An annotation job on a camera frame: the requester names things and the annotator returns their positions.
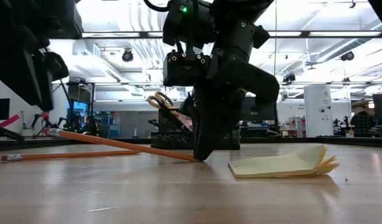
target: red object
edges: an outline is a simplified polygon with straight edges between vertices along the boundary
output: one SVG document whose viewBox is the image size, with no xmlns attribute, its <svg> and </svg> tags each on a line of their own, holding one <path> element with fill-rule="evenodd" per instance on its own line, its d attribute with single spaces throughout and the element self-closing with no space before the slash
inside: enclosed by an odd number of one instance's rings
<svg viewBox="0 0 382 224">
<path fill-rule="evenodd" d="M 16 114 L 16 115 L 12 116 L 11 118 L 0 123 L 0 128 L 4 128 L 6 126 L 9 126 L 10 124 L 16 122 L 18 119 L 19 119 L 19 116 L 18 116 L 18 114 Z"/>
</svg>

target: desk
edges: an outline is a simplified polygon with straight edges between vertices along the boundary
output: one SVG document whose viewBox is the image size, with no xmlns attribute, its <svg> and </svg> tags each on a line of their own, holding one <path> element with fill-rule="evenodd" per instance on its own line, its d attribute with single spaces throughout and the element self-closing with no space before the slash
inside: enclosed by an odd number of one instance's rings
<svg viewBox="0 0 382 224">
<path fill-rule="evenodd" d="M 312 146 L 243 144 L 194 163 L 149 154 L 0 163 L 0 223 L 382 223 L 382 148 L 328 145 L 341 165 L 311 179 L 235 179 L 227 166 Z"/>
</svg>

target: ceiling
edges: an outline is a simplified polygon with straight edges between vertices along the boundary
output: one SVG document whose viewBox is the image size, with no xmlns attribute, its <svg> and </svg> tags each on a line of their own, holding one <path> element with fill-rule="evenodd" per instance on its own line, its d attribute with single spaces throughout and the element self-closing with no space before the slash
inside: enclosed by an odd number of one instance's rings
<svg viewBox="0 0 382 224">
<path fill-rule="evenodd" d="M 151 2 L 161 6 L 167 3 Z M 355 2 L 356 6 L 350 8 L 351 0 L 277 0 L 256 25 L 271 31 L 382 30 L 368 1 Z M 82 0 L 77 9 L 85 32 L 160 31 L 166 17 L 166 13 L 150 10 L 142 0 Z M 174 49 L 160 39 L 85 39 L 68 43 L 53 40 L 51 49 L 64 54 L 65 44 L 73 46 L 64 56 L 70 64 L 71 76 L 90 82 L 115 82 L 113 73 L 123 82 L 160 83 L 162 60 Z M 122 60 L 125 49 L 132 50 L 132 62 Z M 211 49 L 212 45 L 205 45 L 201 51 L 209 54 Z M 353 60 L 339 60 L 350 50 L 355 54 Z M 272 73 L 279 82 L 289 73 L 296 76 L 296 82 L 340 82 L 345 77 L 350 77 L 352 82 L 382 81 L 382 39 L 269 39 L 260 49 L 253 49 L 249 62 Z M 347 87 L 333 86 L 333 94 L 348 96 L 347 93 L 352 92 L 354 97 L 363 97 L 367 87 L 370 93 L 379 88 L 377 91 L 382 91 L 382 86 Z M 303 85 L 283 87 L 283 92 L 289 96 L 299 96 L 302 91 Z"/>
</svg>

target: wooden surface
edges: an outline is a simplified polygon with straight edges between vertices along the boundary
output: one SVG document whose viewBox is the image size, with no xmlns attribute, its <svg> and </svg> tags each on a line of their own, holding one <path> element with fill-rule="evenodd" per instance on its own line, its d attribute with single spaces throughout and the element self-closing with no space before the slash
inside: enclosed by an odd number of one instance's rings
<svg viewBox="0 0 382 224">
<path fill-rule="evenodd" d="M 245 144 L 215 151 L 205 163 L 148 154 L 0 162 L 0 224 L 382 223 L 380 148 L 327 145 L 340 167 L 311 179 L 235 179 L 227 165 L 311 146 Z M 74 145 L 0 156 L 113 149 Z"/>
</svg>

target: scissors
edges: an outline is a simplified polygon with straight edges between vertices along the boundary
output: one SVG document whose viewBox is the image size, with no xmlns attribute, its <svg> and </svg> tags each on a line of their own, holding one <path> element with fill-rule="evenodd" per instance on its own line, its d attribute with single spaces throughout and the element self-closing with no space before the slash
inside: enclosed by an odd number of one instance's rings
<svg viewBox="0 0 382 224">
<path fill-rule="evenodd" d="M 160 91 L 155 92 L 154 96 L 148 96 L 147 101 L 151 106 L 158 109 L 162 109 L 162 105 L 164 105 L 167 109 L 174 109 L 173 101 Z"/>
</svg>

